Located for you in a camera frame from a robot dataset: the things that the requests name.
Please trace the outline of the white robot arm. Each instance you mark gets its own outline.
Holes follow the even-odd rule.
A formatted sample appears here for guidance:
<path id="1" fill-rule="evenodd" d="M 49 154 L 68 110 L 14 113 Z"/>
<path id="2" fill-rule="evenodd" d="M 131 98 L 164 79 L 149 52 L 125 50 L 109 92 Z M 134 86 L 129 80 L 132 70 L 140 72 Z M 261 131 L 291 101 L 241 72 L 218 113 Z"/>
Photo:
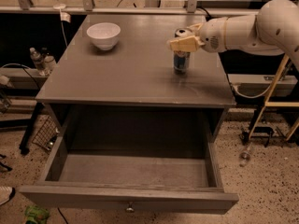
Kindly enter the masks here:
<path id="1" fill-rule="evenodd" d="M 290 0 L 271 0 L 256 15 L 221 17 L 183 28 L 167 41 L 172 51 L 225 52 L 274 56 L 285 53 L 299 66 L 299 6 Z"/>

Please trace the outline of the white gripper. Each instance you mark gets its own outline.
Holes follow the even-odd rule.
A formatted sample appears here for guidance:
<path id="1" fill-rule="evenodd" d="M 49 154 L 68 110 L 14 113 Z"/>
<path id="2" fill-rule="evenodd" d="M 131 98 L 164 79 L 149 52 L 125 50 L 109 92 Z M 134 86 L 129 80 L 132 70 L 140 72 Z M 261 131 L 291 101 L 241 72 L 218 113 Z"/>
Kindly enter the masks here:
<path id="1" fill-rule="evenodd" d="M 167 46 L 173 51 L 196 52 L 202 47 L 207 52 L 224 52 L 225 25 L 228 18 L 217 18 L 205 23 L 196 23 L 188 26 L 193 33 L 198 34 L 187 37 L 176 37 L 167 41 Z"/>

